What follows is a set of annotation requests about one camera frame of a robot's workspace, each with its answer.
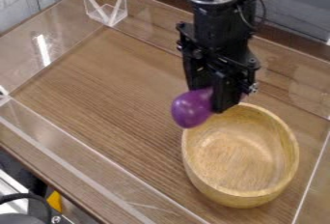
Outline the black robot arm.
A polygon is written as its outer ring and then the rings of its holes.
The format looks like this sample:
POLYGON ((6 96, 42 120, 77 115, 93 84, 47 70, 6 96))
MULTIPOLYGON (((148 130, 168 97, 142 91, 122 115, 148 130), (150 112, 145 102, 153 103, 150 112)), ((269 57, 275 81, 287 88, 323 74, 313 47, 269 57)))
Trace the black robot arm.
POLYGON ((209 89, 209 108, 221 113, 257 89, 260 61, 248 41, 260 21, 261 0, 189 0, 193 21, 178 22, 176 48, 182 57, 188 89, 209 89))

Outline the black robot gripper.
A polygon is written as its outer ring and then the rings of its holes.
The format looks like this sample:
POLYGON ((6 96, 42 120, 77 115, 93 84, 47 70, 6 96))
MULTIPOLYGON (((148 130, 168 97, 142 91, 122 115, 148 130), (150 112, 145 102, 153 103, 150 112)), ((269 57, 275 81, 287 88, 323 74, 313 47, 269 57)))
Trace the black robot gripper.
POLYGON ((210 110, 223 113, 256 89, 260 68, 248 49, 256 0, 190 0, 193 21, 178 22, 177 50, 190 91, 209 88, 210 110))

